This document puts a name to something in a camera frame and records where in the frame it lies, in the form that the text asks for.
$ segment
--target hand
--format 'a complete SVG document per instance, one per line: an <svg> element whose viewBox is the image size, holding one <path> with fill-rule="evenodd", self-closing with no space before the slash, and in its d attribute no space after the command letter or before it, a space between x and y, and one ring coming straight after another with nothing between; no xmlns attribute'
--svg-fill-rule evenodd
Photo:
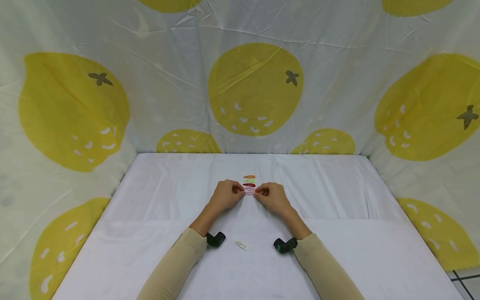
<svg viewBox="0 0 480 300"><path fill-rule="evenodd" d="M281 184L275 182L264 183L255 189L253 196L265 205L269 211L277 214L297 240L302 240L312 234L297 211L290 205Z"/></svg>
<svg viewBox="0 0 480 300"><path fill-rule="evenodd" d="M281 184L275 182L264 183L255 189L253 196L260 201L261 204L265 205L269 211L280 217L284 217L285 214L295 211L290 205Z"/></svg>
<svg viewBox="0 0 480 300"><path fill-rule="evenodd" d="M200 236L205 237L218 215L227 208L234 206L243 196L245 196L245 191L238 182L231 180L219 181L212 198L210 198L210 202L208 202L193 223L190 224L190 228L195 230Z"/></svg>
<svg viewBox="0 0 480 300"><path fill-rule="evenodd" d="M237 181L219 181L208 205L221 213L237 204L244 196L245 190Z"/></svg>

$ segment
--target yellow lemon print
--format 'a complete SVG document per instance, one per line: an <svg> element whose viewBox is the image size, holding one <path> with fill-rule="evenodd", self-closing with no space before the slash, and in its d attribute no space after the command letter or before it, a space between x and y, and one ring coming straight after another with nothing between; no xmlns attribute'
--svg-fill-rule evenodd
<svg viewBox="0 0 480 300"><path fill-rule="evenodd" d="M397 17L419 16L447 6L453 0L382 0L384 11Z"/></svg>
<svg viewBox="0 0 480 300"><path fill-rule="evenodd" d="M397 199L445 271L479 264L479 253L465 230L449 215L425 202Z"/></svg>
<svg viewBox="0 0 480 300"><path fill-rule="evenodd" d="M375 111L375 128L390 152L426 161L442 156L479 127L480 64L439 54L398 79Z"/></svg>
<svg viewBox="0 0 480 300"><path fill-rule="evenodd" d="M222 153L211 135L190 129L176 129L165 134L156 144L156 151L165 153Z"/></svg>
<svg viewBox="0 0 480 300"><path fill-rule="evenodd" d="M30 296L50 300L108 204L91 199L53 220L36 242L30 267Z"/></svg>
<svg viewBox="0 0 480 300"><path fill-rule="evenodd" d="M65 168L90 172L120 149L130 111L109 70L65 53L30 54L24 62L18 113L40 152Z"/></svg>
<svg viewBox="0 0 480 300"><path fill-rule="evenodd" d="M312 132L291 154L354 154L355 142L341 130L323 128Z"/></svg>
<svg viewBox="0 0 480 300"><path fill-rule="evenodd" d="M210 107L228 131L268 135L293 114L303 89L297 59L282 48L245 44L225 52L208 79Z"/></svg>
<svg viewBox="0 0 480 300"><path fill-rule="evenodd" d="M164 13L183 12L194 7L200 2L200 0L139 0L139 1L153 10L164 12Z"/></svg>

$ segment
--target person's right hand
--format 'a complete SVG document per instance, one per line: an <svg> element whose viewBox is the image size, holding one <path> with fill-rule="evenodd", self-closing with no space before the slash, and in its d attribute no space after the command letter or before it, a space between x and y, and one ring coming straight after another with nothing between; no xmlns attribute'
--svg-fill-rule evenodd
<svg viewBox="0 0 480 300"><path fill-rule="evenodd" d="M255 189L253 195L266 208L280 217L293 210L281 184L267 182Z"/></svg>

